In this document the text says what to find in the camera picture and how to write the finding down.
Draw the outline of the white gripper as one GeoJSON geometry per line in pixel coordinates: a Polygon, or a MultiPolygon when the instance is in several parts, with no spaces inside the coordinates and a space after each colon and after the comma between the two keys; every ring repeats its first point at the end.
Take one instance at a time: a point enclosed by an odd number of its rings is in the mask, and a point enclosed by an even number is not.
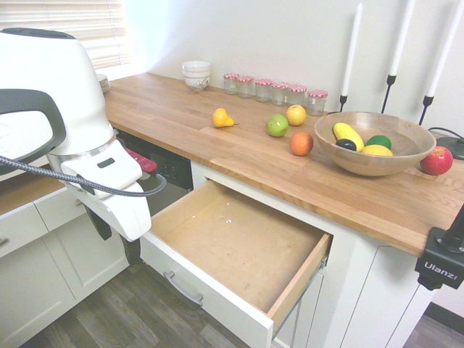
{"type": "MultiPolygon", "coordinates": [[[[98,154],[62,162],[61,169],[65,174],[79,175],[113,189],[142,191],[137,183],[142,176],[141,167],[117,140],[98,154]]],[[[122,243],[127,261],[140,262],[139,238],[151,228],[146,198],[120,196],[98,190],[91,194],[73,183],[69,183],[67,187],[93,211],[89,212],[89,217],[100,237],[104,241],[109,239],[112,227],[124,237],[122,243]]]]}

